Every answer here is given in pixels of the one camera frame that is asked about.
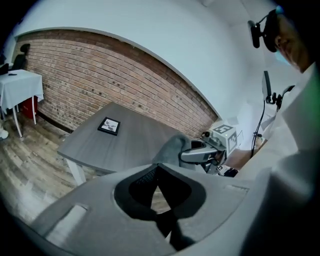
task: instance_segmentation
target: black chair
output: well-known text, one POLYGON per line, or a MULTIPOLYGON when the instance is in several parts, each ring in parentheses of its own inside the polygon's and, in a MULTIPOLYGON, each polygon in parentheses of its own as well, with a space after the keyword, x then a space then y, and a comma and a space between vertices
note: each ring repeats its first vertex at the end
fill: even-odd
POLYGON ((30 48, 30 43, 25 43, 24 45, 21 46, 20 51, 23 52, 24 54, 19 54, 15 57, 11 71, 22 70, 25 67, 27 62, 26 55, 29 51, 29 48, 30 48))

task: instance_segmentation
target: small table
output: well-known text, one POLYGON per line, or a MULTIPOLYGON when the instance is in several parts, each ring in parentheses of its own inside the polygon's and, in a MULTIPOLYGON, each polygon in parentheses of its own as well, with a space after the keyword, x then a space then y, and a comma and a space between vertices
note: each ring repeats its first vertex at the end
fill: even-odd
POLYGON ((78 185, 86 181, 81 166, 105 173, 152 163, 162 146, 180 131, 129 108, 109 103, 82 123, 59 146, 78 185), (105 117, 121 122, 117 136, 98 130, 105 117))
POLYGON ((6 109, 13 110, 15 125, 22 137, 17 120, 15 106, 26 99, 32 98, 33 121, 36 124, 36 113, 34 105, 34 96, 38 97, 38 102, 44 99, 42 86, 42 76, 23 69, 13 70, 9 73, 0 75, 0 107, 6 113, 6 109))

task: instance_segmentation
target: white tablecloth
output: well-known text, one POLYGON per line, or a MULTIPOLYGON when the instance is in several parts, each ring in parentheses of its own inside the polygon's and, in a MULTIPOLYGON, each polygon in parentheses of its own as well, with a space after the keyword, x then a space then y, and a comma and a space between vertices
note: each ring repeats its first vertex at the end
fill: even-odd
POLYGON ((23 69, 0 75, 0 94, 3 111, 12 109, 32 96, 37 96, 39 102, 44 99, 42 76, 23 69))

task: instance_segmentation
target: gray table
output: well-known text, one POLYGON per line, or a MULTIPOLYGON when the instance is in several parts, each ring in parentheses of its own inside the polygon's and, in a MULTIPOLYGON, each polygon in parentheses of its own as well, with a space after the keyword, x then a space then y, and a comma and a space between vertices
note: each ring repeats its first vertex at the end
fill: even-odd
POLYGON ((78 185, 86 181, 81 166, 112 173, 151 164, 178 130, 129 108, 109 103, 81 124, 59 146, 78 185), (98 130, 105 117, 121 122, 118 135, 98 130))

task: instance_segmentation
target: ceiling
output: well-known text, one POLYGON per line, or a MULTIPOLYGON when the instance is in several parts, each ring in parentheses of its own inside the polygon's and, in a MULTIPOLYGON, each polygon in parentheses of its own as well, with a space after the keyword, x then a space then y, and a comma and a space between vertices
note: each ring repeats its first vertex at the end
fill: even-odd
POLYGON ((234 40, 239 45, 249 67, 267 68, 277 60, 275 54, 269 52, 261 38, 260 48, 253 47, 247 22, 260 21, 269 11, 276 8, 271 0, 199 0, 207 3, 208 10, 226 22, 234 40))

